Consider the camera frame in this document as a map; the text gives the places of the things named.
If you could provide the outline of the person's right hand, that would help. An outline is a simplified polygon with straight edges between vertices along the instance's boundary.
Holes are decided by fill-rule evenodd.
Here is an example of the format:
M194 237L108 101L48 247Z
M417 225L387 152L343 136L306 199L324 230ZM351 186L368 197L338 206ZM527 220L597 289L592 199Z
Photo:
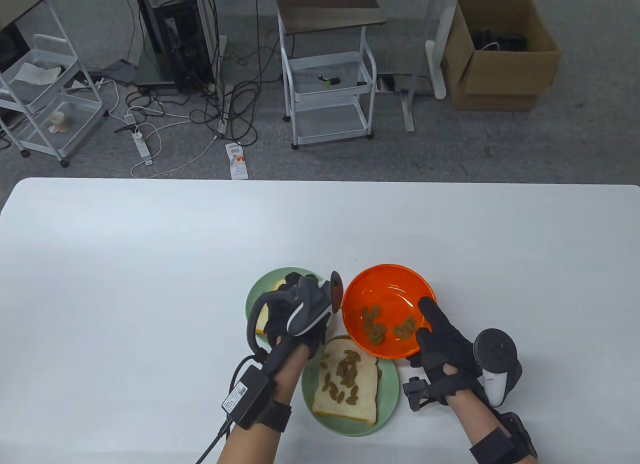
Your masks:
M473 343L451 324L441 307L432 298L423 297L418 308L430 328L420 327L415 333L419 352L407 357L410 366L423 368L431 384L459 372L480 377Z

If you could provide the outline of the person's left hand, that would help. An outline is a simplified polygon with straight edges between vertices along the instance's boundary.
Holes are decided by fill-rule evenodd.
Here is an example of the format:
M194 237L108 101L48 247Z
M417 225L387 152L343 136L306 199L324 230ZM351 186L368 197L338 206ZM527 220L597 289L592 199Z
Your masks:
M292 338L306 346L310 358L326 341L329 321L342 302L342 283L332 279L319 281L315 274L287 274L274 290L276 297L267 302L268 318L263 332L270 346Z

